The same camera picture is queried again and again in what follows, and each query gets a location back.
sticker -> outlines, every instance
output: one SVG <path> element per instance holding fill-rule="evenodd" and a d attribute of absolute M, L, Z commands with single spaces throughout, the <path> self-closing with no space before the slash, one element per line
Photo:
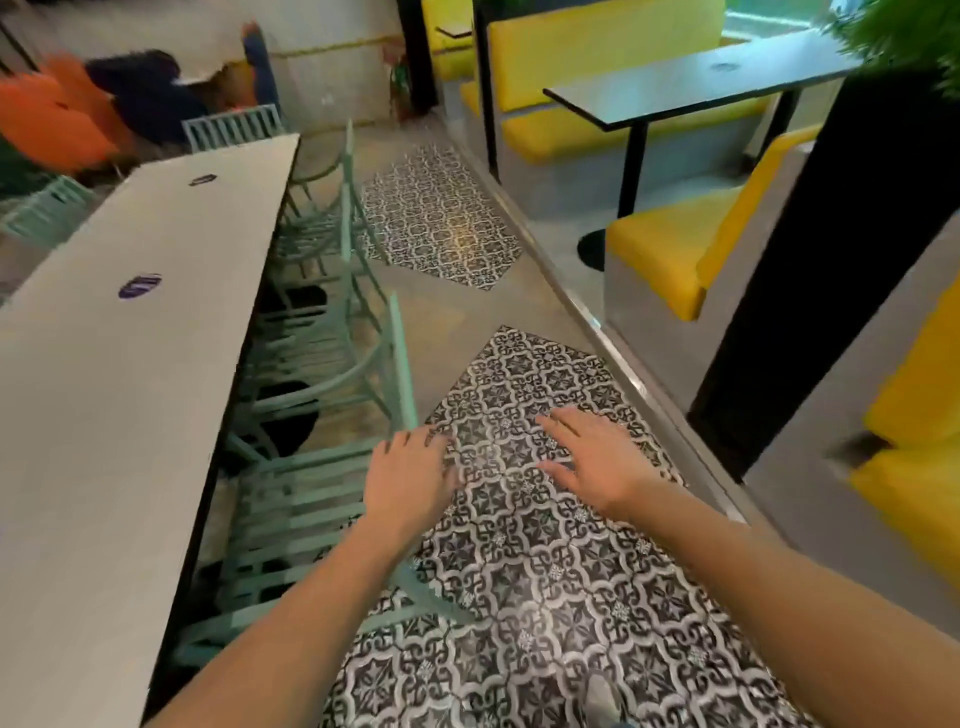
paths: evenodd
<path fill-rule="evenodd" d="M 198 184 L 207 184 L 208 182 L 213 182 L 216 179 L 216 175 L 203 175 L 202 177 L 198 177 L 197 179 L 193 180 L 190 183 L 190 186 L 196 187 Z"/>
<path fill-rule="evenodd" d="M 160 285 L 159 273 L 148 273 L 143 276 L 134 276 L 122 286 L 117 295 L 122 299 L 135 299 L 145 293 L 150 293 Z"/>

white table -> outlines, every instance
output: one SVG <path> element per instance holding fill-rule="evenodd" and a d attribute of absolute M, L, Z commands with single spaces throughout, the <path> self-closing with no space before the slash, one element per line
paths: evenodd
<path fill-rule="evenodd" d="M 140 167 L 0 308 L 5 728 L 139 724 L 298 144 Z"/>

leaf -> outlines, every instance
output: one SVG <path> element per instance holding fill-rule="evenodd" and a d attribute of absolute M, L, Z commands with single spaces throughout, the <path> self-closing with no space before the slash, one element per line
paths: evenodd
<path fill-rule="evenodd" d="M 831 29 L 867 70 L 937 71 L 945 94 L 960 97 L 958 0 L 866 0 L 853 14 L 835 15 Z"/>

yellow cushion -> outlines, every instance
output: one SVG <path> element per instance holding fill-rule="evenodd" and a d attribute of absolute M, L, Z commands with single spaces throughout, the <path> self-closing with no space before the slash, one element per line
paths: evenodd
<path fill-rule="evenodd" d="M 433 69 L 441 81 L 456 81 L 473 77 L 476 54 L 473 48 L 447 51 L 433 56 Z"/>
<path fill-rule="evenodd" d="M 941 296 L 910 354 L 880 389 L 866 425 L 900 447 L 960 433 L 960 278 Z"/>
<path fill-rule="evenodd" d="M 744 185 L 743 193 L 731 208 L 730 214 L 720 224 L 713 244 L 697 264 L 697 275 L 704 288 L 710 288 L 720 274 L 724 263 L 727 262 L 727 257 L 733 251 L 740 235 L 743 234 L 747 223 L 754 216 L 756 208 L 766 194 L 767 188 L 780 170 L 786 153 L 799 144 L 817 138 L 821 127 L 822 125 L 818 125 L 787 132 L 774 139 L 766 154 L 763 155 L 763 159 L 760 160 L 760 164 L 756 166 Z"/>
<path fill-rule="evenodd" d="M 960 440 L 885 450 L 854 471 L 851 483 L 960 589 Z"/>
<path fill-rule="evenodd" d="M 474 115 L 480 115 L 480 84 L 475 81 L 460 84 L 460 98 L 464 100 L 464 104 L 473 111 Z"/>
<path fill-rule="evenodd" d="M 546 86 L 716 48 L 724 0 L 606 0 L 487 28 L 503 111 L 547 101 Z"/>
<path fill-rule="evenodd" d="M 706 291 L 697 279 L 703 257 L 739 187 L 620 218 L 607 228 L 608 254 L 647 281 L 681 321 L 700 315 Z"/>
<path fill-rule="evenodd" d="M 470 25 L 473 21 L 472 0 L 420 0 L 420 8 L 431 53 L 473 46 L 472 37 L 452 38 L 437 30 L 438 25 Z"/>
<path fill-rule="evenodd" d="M 743 116 L 762 114 L 769 99 L 749 99 L 719 109 L 664 119 L 650 125 L 650 135 L 685 132 L 722 124 Z M 556 107 L 504 119 L 503 138 L 531 164 L 549 164 L 559 159 L 578 157 L 627 143 L 630 130 L 604 132 L 569 109 Z"/>

shoe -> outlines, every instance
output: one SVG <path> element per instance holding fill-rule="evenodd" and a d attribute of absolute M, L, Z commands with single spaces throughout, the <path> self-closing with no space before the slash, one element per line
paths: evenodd
<path fill-rule="evenodd" d="M 590 672 L 580 689 L 580 709 L 585 728 L 613 728 L 626 723 L 623 695 L 602 672 Z"/>

